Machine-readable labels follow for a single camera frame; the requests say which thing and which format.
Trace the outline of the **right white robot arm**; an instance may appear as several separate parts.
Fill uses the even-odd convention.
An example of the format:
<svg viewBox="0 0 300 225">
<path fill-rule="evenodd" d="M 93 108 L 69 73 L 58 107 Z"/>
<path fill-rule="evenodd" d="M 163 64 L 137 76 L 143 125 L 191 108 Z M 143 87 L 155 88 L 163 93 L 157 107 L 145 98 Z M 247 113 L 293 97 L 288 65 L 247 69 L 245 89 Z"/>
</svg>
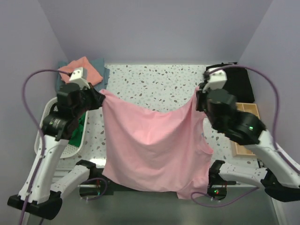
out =
<svg viewBox="0 0 300 225">
<path fill-rule="evenodd" d="M 196 91 L 196 110 L 206 114 L 214 130 L 252 151 L 264 164 L 248 168 L 215 160 L 209 168 L 209 187 L 241 182 L 264 189 L 280 202 L 299 201 L 300 165 L 273 143 L 274 137 L 256 115 L 237 109 L 234 95 L 224 89 L 206 90 L 202 83 Z"/>
</svg>

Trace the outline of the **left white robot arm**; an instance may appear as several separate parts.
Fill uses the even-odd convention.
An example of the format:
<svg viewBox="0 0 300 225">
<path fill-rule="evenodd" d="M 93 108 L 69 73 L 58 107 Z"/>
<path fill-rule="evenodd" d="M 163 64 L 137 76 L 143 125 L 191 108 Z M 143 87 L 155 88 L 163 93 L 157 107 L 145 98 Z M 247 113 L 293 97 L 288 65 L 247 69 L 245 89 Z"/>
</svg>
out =
<svg viewBox="0 0 300 225">
<path fill-rule="evenodd" d="M 52 182 L 59 159 L 78 128 L 79 119 L 88 111 L 99 109 L 104 99 L 105 96 L 90 83 L 85 87 L 76 83 L 61 86 L 57 93 L 57 110 L 51 109 L 38 126 L 41 150 L 19 194 L 9 197 L 8 206 L 52 220 L 59 213 L 63 199 L 78 185 L 96 181 L 96 164 L 80 160 L 67 175 Z"/>
</svg>

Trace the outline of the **pink t shirt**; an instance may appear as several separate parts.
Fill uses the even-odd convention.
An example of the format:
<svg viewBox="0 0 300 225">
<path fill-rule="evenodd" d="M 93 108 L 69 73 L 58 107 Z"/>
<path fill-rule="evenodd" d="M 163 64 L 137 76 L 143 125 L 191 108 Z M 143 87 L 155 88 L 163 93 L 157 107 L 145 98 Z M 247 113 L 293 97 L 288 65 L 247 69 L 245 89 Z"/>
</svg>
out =
<svg viewBox="0 0 300 225">
<path fill-rule="evenodd" d="M 207 191 L 213 149 L 203 136 L 205 114 L 196 110 L 195 96 L 177 110 L 157 112 L 101 93 L 105 177 L 139 191 L 175 192 L 179 199 Z"/>
</svg>

